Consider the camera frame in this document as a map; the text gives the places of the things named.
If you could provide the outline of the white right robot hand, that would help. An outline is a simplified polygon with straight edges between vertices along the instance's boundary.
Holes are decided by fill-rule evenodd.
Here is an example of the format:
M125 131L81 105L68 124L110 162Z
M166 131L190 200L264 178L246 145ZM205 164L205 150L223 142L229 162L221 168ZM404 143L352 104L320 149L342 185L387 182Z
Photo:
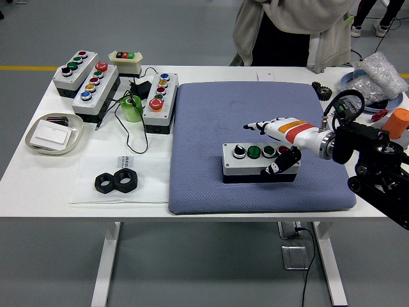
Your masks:
M296 118L276 118L270 121L249 123L245 129L260 130L260 134L287 143L289 149L280 154L271 165L260 171L262 176L282 173L301 159L301 150L309 149L322 159L330 159L327 146L334 137L329 130L320 130L314 125Z

